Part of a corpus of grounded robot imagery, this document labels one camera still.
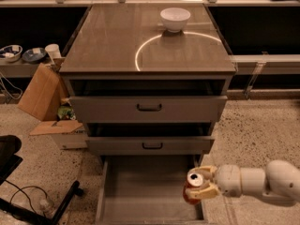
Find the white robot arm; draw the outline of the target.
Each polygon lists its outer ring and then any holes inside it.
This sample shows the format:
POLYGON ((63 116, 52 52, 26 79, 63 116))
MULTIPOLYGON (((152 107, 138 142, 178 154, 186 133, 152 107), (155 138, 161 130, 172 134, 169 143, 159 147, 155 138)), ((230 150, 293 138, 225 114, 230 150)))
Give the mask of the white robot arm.
POLYGON ((183 188, 187 203, 197 204, 218 195, 251 196, 264 203, 293 206, 300 202, 300 170, 287 161, 273 160, 264 169, 227 164, 188 171, 183 188))

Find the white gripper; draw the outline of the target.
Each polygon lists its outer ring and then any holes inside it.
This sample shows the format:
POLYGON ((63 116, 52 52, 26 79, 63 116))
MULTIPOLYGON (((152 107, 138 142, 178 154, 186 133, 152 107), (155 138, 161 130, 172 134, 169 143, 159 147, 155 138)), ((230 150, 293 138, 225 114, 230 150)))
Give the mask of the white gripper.
POLYGON ((192 200, 205 200, 215 198, 219 192, 227 197, 240 197, 241 172, 236 165, 200 166, 191 169, 187 178, 191 181, 212 180, 215 176, 215 183, 205 182, 203 186, 188 186, 187 196, 192 200))

